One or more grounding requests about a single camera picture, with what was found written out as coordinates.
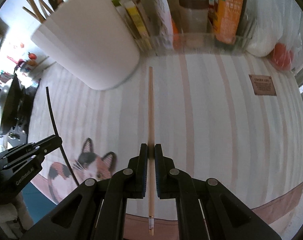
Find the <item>table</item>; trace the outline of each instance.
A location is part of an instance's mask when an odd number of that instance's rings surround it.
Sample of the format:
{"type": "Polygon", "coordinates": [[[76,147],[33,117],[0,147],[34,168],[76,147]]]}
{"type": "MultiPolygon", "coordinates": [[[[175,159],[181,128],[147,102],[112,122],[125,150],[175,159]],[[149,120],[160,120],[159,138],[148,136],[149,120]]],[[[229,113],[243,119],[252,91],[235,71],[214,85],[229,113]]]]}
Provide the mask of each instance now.
{"type": "MultiPolygon", "coordinates": [[[[298,86],[292,73],[278,72],[267,59],[249,54],[149,57],[129,80],[108,91],[90,89],[56,64],[38,88],[29,142],[53,134],[48,86],[76,176],[101,179],[125,168],[147,142],[149,66],[154,68],[155,143],[177,168],[197,179],[217,178],[268,224],[298,204],[303,189],[298,86]],[[249,74],[271,76],[277,96],[256,96],[249,74]]],[[[42,166],[32,182],[59,202],[76,186],[62,172],[60,152],[47,155],[42,166]]],[[[127,213],[124,237],[148,239],[147,199],[128,200],[127,213]]],[[[155,218],[157,239],[178,239],[174,200],[156,198],[155,218]]]]}

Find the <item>orange bottle label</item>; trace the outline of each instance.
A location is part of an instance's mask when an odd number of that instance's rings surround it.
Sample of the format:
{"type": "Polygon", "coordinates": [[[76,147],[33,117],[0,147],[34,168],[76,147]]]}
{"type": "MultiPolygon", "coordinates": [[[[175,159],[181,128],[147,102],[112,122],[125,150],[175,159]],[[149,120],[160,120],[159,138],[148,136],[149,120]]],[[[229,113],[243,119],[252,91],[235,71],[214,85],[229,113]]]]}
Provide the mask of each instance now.
{"type": "Polygon", "coordinates": [[[217,40],[234,44],[242,5],[243,0],[215,0],[213,27],[217,40]]]}

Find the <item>cat print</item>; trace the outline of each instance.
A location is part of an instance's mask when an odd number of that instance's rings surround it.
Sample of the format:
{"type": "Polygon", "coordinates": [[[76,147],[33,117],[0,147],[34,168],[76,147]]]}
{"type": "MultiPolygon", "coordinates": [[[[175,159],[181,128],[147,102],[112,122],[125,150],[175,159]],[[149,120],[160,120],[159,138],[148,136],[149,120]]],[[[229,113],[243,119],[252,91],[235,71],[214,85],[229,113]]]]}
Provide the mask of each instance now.
{"type": "MultiPolygon", "coordinates": [[[[81,154],[77,160],[71,162],[72,170],[79,183],[89,178],[97,181],[109,179],[115,171],[117,156],[108,152],[103,157],[94,153],[93,141],[87,138],[81,154]]],[[[48,187],[52,200],[58,204],[76,188],[68,167],[65,164],[54,162],[48,172],[48,187]]]]}

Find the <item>teal floor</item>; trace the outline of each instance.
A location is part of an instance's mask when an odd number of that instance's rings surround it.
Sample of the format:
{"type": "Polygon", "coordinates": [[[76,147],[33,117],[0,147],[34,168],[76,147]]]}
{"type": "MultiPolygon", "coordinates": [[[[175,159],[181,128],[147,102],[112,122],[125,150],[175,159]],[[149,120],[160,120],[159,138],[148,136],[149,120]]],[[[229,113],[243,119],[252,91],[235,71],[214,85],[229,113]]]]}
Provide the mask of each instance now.
{"type": "Polygon", "coordinates": [[[37,223],[56,206],[56,204],[45,197],[31,182],[24,187],[22,194],[34,223],[37,223]]]}

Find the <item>silver rivet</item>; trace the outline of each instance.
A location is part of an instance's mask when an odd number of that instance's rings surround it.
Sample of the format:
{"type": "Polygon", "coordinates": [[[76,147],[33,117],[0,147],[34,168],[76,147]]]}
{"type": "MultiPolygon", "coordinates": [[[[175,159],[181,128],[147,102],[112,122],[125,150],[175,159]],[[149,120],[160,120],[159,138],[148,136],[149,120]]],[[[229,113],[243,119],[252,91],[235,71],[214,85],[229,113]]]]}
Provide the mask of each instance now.
{"type": "Polygon", "coordinates": [[[85,185],[88,186],[88,187],[90,187],[90,186],[92,186],[94,184],[95,184],[95,180],[94,179],[87,179],[87,180],[85,180],[85,185]]]}
{"type": "Polygon", "coordinates": [[[171,175],[178,175],[179,174],[179,170],[178,169],[171,169],[170,170],[170,174],[171,175]]]}
{"type": "Polygon", "coordinates": [[[123,170],[123,173],[124,173],[125,175],[130,175],[130,174],[133,173],[133,170],[132,170],[132,169],[124,169],[124,170],[123,170]]]}
{"type": "Polygon", "coordinates": [[[210,178],[207,183],[211,186],[216,186],[218,184],[217,179],[210,178]]]}

